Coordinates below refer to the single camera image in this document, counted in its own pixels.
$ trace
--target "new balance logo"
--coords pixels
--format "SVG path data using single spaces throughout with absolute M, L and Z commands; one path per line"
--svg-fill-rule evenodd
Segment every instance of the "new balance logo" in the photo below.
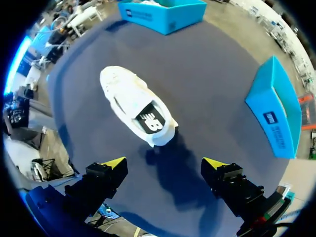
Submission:
M 153 132 L 163 128 L 163 125 L 158 119 L 155 119 L 153 113 L 140 115 L 140 118 L 145 121 L 146 126 Z

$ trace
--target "logo on box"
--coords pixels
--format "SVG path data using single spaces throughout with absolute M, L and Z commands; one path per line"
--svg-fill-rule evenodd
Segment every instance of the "logo on box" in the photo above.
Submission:
M 277 123 L 276 115 L 271 111 L 263 114 L 268 124 Z
M 129 16 L 129 17 L 133 17 L 132 11 L 129 10 L 129 9 L 126 9 L 126 14 L 127 14 L 127 16 Z

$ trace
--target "table surface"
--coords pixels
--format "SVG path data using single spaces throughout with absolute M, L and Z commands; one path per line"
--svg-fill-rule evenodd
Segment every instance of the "table surface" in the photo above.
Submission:
M 99 75 L 119 65 L 146 81 L 179 123 L 154 155 L 114 114 Z M 288 160 L 274 158 L 244 99 L 258 63 L 232 38 L 201 22 L 169 36 L 113 15 L 78 39 L 49 77 L 61 139 L 80 173 L 127 157 L 129 174 L 106 202 L 159 237 L 230 237 L 242 224 L 200 175 L 202 157 L 235 162 L 269 196 Z

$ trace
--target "white table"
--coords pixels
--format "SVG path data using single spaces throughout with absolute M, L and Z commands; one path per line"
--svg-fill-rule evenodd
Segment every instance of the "white table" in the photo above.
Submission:
M 82 34 L 78 30 L 77 26 L 80 25 L 82 22 L 84 22 L 87 19 L 92 20 L 93 16 L 97 16 L 100 21 L 102 21 L 101 14 L 98 12 L 97 8 L 95 6 L 91 6 L 84 10 L 83 13 L 77 15 L 67 26 L 72 27 L 75 31 L 75 33 L 81 37 Z

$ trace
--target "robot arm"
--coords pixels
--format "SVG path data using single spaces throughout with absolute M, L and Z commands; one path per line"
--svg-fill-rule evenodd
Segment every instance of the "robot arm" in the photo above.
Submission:
M 291 204 L 278 192 L 263 196 L 264 187 L 256 186 L 242 174 L 235 164 L 224 164 L 203 158 L 201 175 L 217 198 L 222 198 L 236 217 L 244 223 L 238 237 L 271 237 L 277 232 L 274 225 Z

